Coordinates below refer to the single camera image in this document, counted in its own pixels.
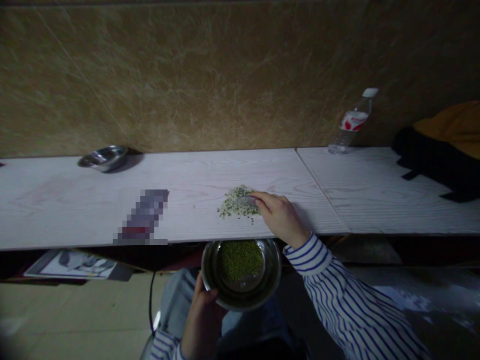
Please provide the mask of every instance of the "plastic water bottle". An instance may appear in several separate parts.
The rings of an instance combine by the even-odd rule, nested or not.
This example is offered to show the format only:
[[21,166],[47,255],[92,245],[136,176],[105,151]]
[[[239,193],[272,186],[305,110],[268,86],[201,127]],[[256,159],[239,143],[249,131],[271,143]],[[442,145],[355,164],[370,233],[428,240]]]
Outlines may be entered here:
[[363,92],[362,98],[352,110],[347,111],[340,122],[340,130],[336,134],[335,140],[328,145],[330,154],[344,154],[347,147],[354,139],[357,132],[370,116],[372,112],[372,99],[379,90],[369,87]]

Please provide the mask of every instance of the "blue and white striped sleeve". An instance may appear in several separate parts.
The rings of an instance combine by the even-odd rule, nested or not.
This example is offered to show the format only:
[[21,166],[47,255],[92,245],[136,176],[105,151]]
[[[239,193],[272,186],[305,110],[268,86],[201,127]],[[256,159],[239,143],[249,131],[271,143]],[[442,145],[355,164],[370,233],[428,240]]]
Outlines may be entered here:
[[157,329],[151,346],[150,360],[185,360],[180,340]]
[[347,359],[430,359],[395,303],[354,277],[314,235],[283,253],[303,277],[325,329]]

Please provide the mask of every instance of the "stainless steel bowl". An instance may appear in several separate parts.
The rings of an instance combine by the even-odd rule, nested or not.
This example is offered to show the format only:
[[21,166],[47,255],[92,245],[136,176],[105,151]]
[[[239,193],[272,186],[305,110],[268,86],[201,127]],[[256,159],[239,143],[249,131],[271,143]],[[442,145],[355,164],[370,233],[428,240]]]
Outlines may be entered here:
[[228,282],[222,274],[218,255],[223,241],[212,241],[203,250],[201,276],[207,290],[218,289],[216,302],[225,309],[245,312],[259,308],[275,293],[282,274],[280,251],[273,239],[252,240],[261,249],[263,265],[258,274]]
[[78,160],[81,168],[91,168],[102,173],[118,169],[125,164],[128,148],[126,146],[111,145],[85,155]]

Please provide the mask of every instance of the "wooden tabletop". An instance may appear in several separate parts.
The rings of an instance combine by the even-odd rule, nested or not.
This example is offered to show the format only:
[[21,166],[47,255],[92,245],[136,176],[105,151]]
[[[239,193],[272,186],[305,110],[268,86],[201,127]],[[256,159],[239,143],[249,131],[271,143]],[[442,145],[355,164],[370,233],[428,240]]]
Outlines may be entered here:
[[225,193],[246,185],[287,196],[318,234],[349,229],[294,149],[139,155],[135,166],[101,173],[77,157],[3,159],[0,249],[111,245],[142,191],[168,190],[155,239],[169,242],[271,237],[262,218],[219,217]]
[[300,158],[353,233],[478,234],[480,200],[455,203],[450,190],[409,170],[388,147],[351,148],[331,155],[324,147],[300,148]]

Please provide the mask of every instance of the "white bottle cap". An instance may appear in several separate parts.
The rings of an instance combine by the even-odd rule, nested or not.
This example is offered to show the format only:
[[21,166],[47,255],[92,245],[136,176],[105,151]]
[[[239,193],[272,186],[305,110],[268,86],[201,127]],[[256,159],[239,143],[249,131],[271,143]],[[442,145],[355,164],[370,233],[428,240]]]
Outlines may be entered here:
[[369,87],[368,89],[365,89],[362,96],[364,98],[374,98],[378,92],[379,90],[376,87]]

